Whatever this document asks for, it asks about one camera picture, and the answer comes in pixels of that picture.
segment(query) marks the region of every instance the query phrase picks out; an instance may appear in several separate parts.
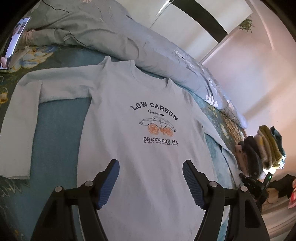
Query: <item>stack of folded clothes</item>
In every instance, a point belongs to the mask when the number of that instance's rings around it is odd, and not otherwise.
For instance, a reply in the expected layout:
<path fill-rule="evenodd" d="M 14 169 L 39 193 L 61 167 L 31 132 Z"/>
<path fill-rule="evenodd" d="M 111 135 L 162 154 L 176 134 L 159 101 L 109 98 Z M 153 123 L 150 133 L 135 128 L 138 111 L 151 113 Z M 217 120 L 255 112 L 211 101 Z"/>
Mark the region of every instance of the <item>stack of folded clothes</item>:
<path fill-rule="evenodd" d="M 286 153 L 282 136 L 273 127 L 260 126 L 257 135 L 249 136 L 235 146 L 237 161 L 245 176 L 263 179 L 270 171 L 283 169 Z"/>

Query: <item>gray blanket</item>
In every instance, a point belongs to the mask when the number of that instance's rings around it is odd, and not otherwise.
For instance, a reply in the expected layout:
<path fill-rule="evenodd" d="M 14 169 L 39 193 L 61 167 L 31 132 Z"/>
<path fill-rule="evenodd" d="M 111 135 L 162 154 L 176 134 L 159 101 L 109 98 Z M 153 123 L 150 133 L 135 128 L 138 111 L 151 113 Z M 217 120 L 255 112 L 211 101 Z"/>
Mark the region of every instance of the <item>gray blanket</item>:
<path fill-rule="evenodd" d="M 135 22 L 115 0 L 41 0 L 27 15 L 32 18 L 23 45 L 81 45 L 120 60 L 135 60 L 139 68 L 170 77 L 241 127 L 247 127 L 245 118 L 204 66 Z"/>

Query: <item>smartphone screen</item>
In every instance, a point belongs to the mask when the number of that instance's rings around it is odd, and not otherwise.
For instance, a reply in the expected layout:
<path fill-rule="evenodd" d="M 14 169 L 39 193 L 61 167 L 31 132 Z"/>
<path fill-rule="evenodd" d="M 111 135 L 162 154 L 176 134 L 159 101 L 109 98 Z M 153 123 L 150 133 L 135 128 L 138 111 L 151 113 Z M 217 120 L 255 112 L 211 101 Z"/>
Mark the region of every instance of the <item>smartphone screen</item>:
<path fill-rule="evenodd" d="M 22 18 L 17 25 L 14 27 L 10 36 L 8 37 L 8 41 L 6 42 L 4 51 L 1 55 L 0 59 L 0 69 L 8 69 L 9 63 L 11 60 L 11 56 L 14 54 L 17 43 L 20 39 L 22 32 L 24 31 L 30 17 Z"/>

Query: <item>white long-sleeve shirt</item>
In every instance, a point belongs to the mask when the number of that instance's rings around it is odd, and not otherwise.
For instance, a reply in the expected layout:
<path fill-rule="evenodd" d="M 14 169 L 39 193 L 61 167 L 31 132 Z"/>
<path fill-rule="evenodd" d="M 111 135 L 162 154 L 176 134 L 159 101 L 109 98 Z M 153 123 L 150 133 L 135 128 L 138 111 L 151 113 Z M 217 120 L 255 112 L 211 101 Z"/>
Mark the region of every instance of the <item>white long-sleeve shirt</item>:
<path fill-rule="evenodd" d="M 0 134 L 0 175 L 29 178 L 38 104 L 92 97 L 78 156 L 77 184 L 93 180 L 111 159 L 119 177 L 100 219 L 109 240 L 194 240 L 204 212 L 183 177 L 190 159 L 217 181 L 204 133 L 227 150 L 190 94 L 171 79 L 138 70 L 134 61 L 45 69 L 17 84 Z"/>

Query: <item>car graphic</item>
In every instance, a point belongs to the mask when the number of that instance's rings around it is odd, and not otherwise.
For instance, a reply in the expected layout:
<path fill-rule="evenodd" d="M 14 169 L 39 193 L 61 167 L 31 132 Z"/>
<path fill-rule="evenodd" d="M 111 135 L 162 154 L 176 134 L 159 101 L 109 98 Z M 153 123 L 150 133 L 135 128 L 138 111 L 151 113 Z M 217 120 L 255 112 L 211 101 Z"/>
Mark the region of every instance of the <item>car graphic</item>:
<path fill-rule="evenodd" d="M 176 132 L 176 129 L 168 120 L 158 116 L 143 119 L 139 124 L 142 126 L 148 126 L 149 132 L 154 135 L 158 135 L 160 130 L 162 134 L 167 134 L 169 137 L 172 137 L 174 135 L 173 132 Z"/>

